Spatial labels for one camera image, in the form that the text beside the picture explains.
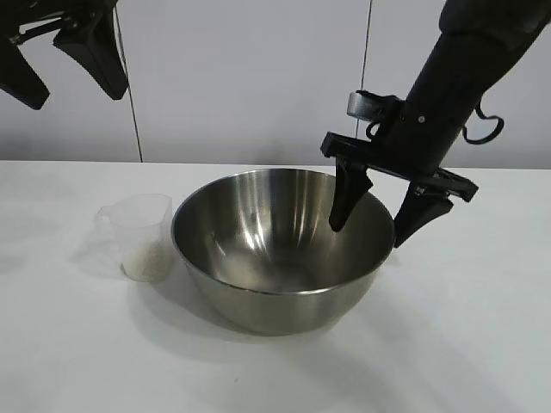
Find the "white powder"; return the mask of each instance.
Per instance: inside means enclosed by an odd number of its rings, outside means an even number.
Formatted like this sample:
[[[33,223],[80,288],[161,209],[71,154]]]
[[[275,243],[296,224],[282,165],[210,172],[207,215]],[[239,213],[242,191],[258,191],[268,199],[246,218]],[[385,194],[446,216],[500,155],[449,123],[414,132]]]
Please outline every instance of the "white powder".
[[[172,267],[172,251],[160,242],[149,243],[125,260],[123,267],[128,278],[135,281],[164,280]]]

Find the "white table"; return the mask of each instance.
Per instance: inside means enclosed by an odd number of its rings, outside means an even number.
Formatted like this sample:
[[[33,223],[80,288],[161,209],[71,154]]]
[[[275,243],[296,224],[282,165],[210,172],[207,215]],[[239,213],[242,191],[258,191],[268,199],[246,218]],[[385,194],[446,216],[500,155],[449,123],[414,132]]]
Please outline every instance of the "white table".
[[[460,171],[479,194],[395,250],[352,312],[267,338],[225,328],[187,276],[125,279],[92,224],[249,169],[1,162],[0,412],[551,411],[551,171]],[[371,176],[395,212],[405,183]]]

